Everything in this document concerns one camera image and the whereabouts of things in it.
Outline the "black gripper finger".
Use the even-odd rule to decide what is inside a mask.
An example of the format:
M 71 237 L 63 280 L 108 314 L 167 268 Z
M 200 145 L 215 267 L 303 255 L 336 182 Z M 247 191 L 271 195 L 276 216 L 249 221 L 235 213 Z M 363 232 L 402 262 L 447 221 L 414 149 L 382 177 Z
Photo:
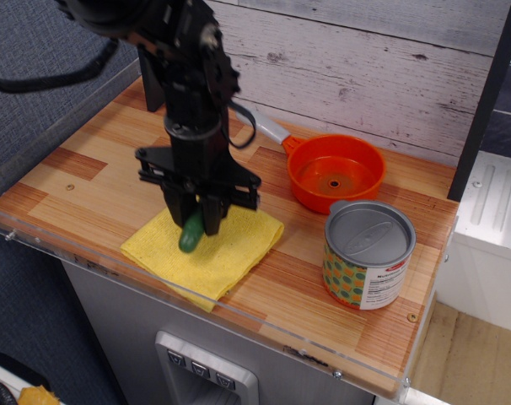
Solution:
M 220 196 L 205 196 L 200 198 L 200 205 L 206 235 L 216 235 L 222 219 L 228 214 L 230 200 Z
M 162 183 L 161 190 L 173 221 L 183 228 L 196 210 L 196 196 L 175 184 Z

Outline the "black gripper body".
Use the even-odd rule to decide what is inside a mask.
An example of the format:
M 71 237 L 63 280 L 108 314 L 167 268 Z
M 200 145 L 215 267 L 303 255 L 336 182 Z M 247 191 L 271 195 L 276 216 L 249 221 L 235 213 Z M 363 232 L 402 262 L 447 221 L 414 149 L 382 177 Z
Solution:
M 165 129 L 169 146 L 139 148 L 135 153 L 142 180 L 160 187 L 162 183 L 181 186 L 196 200 L 220 196 L 243 208 L 258 208 L 261 179 L 233 159 L 225 121 L 194 130 L 168 120 Z

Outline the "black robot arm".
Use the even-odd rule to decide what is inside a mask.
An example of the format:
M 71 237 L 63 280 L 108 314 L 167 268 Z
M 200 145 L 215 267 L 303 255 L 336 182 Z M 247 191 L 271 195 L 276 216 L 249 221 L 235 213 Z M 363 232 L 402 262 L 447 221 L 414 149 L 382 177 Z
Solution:
M 201 212 L 217 234 L 232 205 L 256 209 L 261 179 L 230 153 L 229 110 L 239 73 L 223 49 L 213 10 L 203 1 L 61 1 L 91 32 L 135 46 L 164 93 L 168 147 L 140 148 L 141 180 L 160 185 L 174 222 Z

